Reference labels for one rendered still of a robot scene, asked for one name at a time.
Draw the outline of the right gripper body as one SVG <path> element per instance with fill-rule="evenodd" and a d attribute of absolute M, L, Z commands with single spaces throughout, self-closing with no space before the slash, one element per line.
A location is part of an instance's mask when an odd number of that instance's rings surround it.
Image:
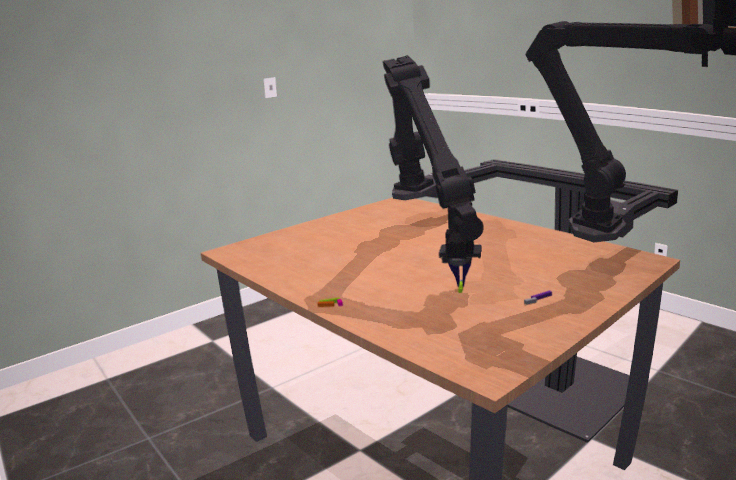
<path fill-rule="evenodd" d="M 452 230 L 450 228 L 448 228 L 448 230 L 450 232 L 457 233 L 456 230 Z M 481 258 L 481 251 L 482 251 L 482 245 L 480 245 L 480 244 L 474 244 L 474 252 L 473 252 L 473 254 L 467 254 L 467 257 L 478 257 L 478 259 L 479 259 L 479 258 Z M 440 247 L 440 250 L 439 250 L 439 258 L 441 258 L 441 257 L 442 257 L 442 263 L 450 263 L 449 262 L 449 259 L 447 258 L 447 254 L 445 252 L 445 244 L 442 244 L 441 247 Z M 472 258 L 467 258 L 466 259 L 466 264 L 470 264 L 471 261 L 472 261 Z"/>

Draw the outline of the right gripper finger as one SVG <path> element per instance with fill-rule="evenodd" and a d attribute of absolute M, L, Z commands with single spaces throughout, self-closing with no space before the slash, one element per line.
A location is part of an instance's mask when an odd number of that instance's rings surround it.
<path fill-rule="evenodd" d="M 471 263 L 470 264 L 463 265 L 463 270 L 462 270 L 462 285 L 463 285 L 463 287 L 465 285 L 465 279 L 466 279 L 467 273 L 468 273 L 468 271 L 470 269 L 470 266 L 471 266 Z"/>
<path fill-rule="evenodd" d="M 457 282 L 457 286 L 459 287 L 459 284 L 460 284 L 460 271 L 459 271 L 459 266 L 458 266 L 458 274 L 459 274 L 459 276 L 457 276 L 457 266 L 450 265 L 450 263 L 448 263 L 448 265 L 449 265 L 452 273 L 454 274 L 455 279 L 456 279 L 456 282 Z"/>

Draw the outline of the purple rod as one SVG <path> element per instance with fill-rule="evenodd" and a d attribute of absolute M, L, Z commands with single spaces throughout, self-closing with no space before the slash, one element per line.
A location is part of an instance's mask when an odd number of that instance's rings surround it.
<path fill-rule="evenodd" d="M 548 297 L 548 296 L 552 296 L 552 291 L 546 291 L 546 292 L 543 292 L 543 293 L 539 293 L 539 294 L 536 294 L 536 295 L 531 296 L 531 298 L 535 297 L 535 298 L 537 298 L 537 300 L 539 300 L 539 299 L 542 299 L 542 298 L 545 298 L 545 297 Z"/>

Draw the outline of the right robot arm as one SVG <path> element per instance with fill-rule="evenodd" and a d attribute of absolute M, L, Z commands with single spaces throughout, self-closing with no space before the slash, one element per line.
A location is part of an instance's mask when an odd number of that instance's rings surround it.
<path fill-rule="evenodd" d="M 446 254 L 448 242 L 450 264 L 462 266 L 467 254 L 473 254 L 474 240 L 484 229 L 472 207 L 476 193 L 474 182 L 451 153 L 425 97 L 423 89 L 430 88 L 430 80 L 424 66 L 418 67 L 408 55 L 396 61 L 383 61 L 384 78 L 396 115 L 394 138 L 389 139 L 393 163 L 400 171 L 400 182 L 394 184 L 394 189 L 418 192 L 434 184 L 433 179 L 425 178 L 420 166 L 420 159 L 425 158 L 425 147 L 432 168 L 434 166 L 432 172 L 439 205 L 448 208 L 448 228 L 457 231 L 446 230 Z M 418 130 L 414 135 L 412 118 Z"/>

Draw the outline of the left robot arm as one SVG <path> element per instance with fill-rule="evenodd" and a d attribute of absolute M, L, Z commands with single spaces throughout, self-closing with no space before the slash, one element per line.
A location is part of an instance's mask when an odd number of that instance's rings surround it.
<path fill-rule="evenodd" d="M 566 45 L 704 54 L 721 48 L 726 55 L 736 55 L 736 0 L 715 0 L 713 26 L 561 21 L 542 29 L 525 55 L 543 76 L 581 155 L 586 204 L 573 215 L 573 223 L 610 233 L 622 223 L 622 215 L 613 214 L 610 195 L 625 186 L 626 171 L 601 142 L 557 49 Z"/>

